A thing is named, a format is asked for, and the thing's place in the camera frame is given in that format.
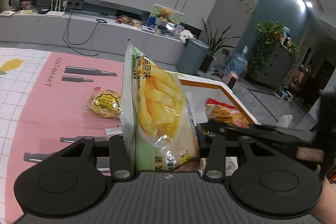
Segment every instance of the white checkered tablecloth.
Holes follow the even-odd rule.
[[[0,220],[5,217],[7,163],[17,121],[50,54],[46,51],[0,47],[0,67],[12,59],[24,60],[20,67],[0,75]]]

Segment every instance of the gray trash can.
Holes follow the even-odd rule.
[[[209,52],[209,46],[196,38],[185,40],[185,48],[177,64],[177,71],[187,75],[195,75]]]

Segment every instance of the cabinet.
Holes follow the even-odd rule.
[[[266,61],[266,64],[259,70],[259,74],[251,74],[251,78],[272,87],[281,85],[287,76],[295,58],[289,55],[288,50],[280,43],[276,43]]]

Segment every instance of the snack package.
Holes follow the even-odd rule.
[[[199,160],[194,120],[177,75],[130,43],[121,102],[124,146],[137,171],[173,171]]]
[[[102,118],[120,118],[120,99],[117,92],[95,88],[88,109]]]
[[[249,128],[248,121],[240,111],[231,105],[208,98],[205,101],[205,113],[209,120],[226,122],[238,127]]]

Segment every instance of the gray tile floor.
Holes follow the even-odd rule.
[[[0,47],[30,48],[42,51],[64,52],[69,54],[80,55],[79,53],[75,52],[69,47],[49,46],[33,43],[0,42]],[[79,51],[88,55],[98,53],[98,55],[94,56],[94,58],[124,62],[123,55],[109,54],[105,52],[94,52],[87,50],[79,50]],[[174,65],[169,65],[160,62],[156,62],[156,64],[161,69],[176,71],[176,66]],[[239,78],[239,80],[233,87],[232,91],[261,124],[276,125],[278,122],[277,120],[280,119],[282,115],[292,114],[293,120],[289,126],[290,128],[297,128],[304,131],[308,131],[315,125],[315,120],[309,114],[306,114],[295,102],[292,103],[286,102],[284,100],[277,98],[274,95],[270,95],[271,91],[266,87],[259,85],[252,86],[244,79]]]

